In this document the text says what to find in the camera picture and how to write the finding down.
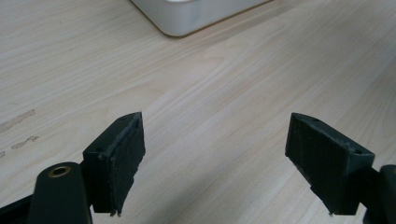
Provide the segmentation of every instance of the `white device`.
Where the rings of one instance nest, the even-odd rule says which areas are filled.
[[[267,0],[132,0],[167,35],[181,36]]]

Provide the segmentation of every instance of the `faded marking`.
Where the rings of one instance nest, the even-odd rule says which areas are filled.
[[[21,123],[24,119],[29,118],[35,114],[35,110],[29,110],[28,112],[17,116],[15,119],[7,121],[5,123],[0,124],[0,133],[6,132],[10,130],[14,125]]]
[[[15,145],[12,146],[11,148],[12,148],[12,149],[17,149],[17,148],[23,147],[23,146],[26,145],[26,143],[29,142],[29,141],[35,142],[35,140],[37,140],[37,138],[38,138],[38,136],[30,136],[30,137],[28,137],[25,141],[23,141],[23,142],[21,142],[21,143],[18,143],[18,144],[15,144]]]

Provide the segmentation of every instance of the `black plastic part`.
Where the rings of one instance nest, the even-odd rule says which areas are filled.
[[[380,192],[388,223],[396,224],[396,165],[381,168]]]
[[[362,204],[367,208],[364,224],[387,224],[384,206],[381,202],[380,175],[373,168],[365,168],[354,175],[357,192]]]
[[[95,213],[121,213],[145,153],[141,113],[117,119],[84,150],[81,165]]]
[[[286,156],[331,213],[356,214],[360,199],[354,175],[372,166],[371,151],[318,119],[293,113]]]
[[[92,223],[82,172],[77,163],[59,163],[40,173],[27,223]]]
[[[2,224],[26,223],[32,195],[22,198],[0,209],[0,220]]]

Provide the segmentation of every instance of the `wooden table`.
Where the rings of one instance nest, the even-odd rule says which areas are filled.
[[[285,157],[290,113],[396,163],[396,1],[275,0],[184,38],[128,0],[0,1],[0,206],[142,111],[122,217],[94,223],[361,223]]]

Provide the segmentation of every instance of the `circular hole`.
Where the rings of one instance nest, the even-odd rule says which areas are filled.
[[[49,177],[55,178],[66,175],[71,170],[70,166],[59,166],[49,172]]]

